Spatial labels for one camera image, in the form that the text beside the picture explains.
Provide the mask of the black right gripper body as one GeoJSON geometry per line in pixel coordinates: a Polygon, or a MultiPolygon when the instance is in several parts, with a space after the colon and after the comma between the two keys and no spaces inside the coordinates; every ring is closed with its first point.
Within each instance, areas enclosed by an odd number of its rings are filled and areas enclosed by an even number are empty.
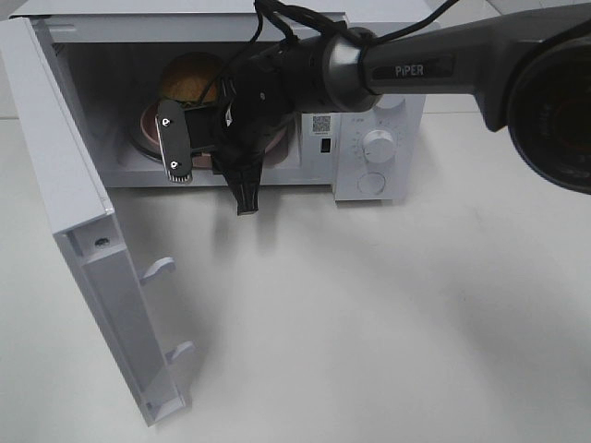
{"type": "Polygon", "coordinates": [[[212,169],[227,184],[259,184],[267,149],[264,138],[274,138],[293,114],[293,104],[278,95],[185,100],[189,143],[184,146],[184,179],[191,178],[193,159],[208,153],[212,169]]]}

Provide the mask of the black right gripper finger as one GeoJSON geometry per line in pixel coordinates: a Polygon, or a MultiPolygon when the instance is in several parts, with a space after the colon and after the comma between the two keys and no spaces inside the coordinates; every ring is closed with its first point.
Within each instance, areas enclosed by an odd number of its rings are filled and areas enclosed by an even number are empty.
{"type": "Polygon", "coordinates": [[[259,186],[261,168],[230,170],[226,174],[226,183],[236,201],[238,216],[249,215],[259,210],[259,186]]]}

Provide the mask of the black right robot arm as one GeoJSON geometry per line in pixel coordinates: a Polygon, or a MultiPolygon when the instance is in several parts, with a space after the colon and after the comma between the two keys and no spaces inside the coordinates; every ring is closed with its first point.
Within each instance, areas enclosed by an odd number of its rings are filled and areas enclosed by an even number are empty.
{"type": "Polygon", "coordinates": [[[212,165],[239,214],[258,208],[262,130],[302,113],[360,113],[387,94],[469,94],[555,186],[590,190],[590,6],[532,9],[443,30],[378,36],[279,1],[254,5],[283,39],[239,50],[214,77],[212,165]]]}

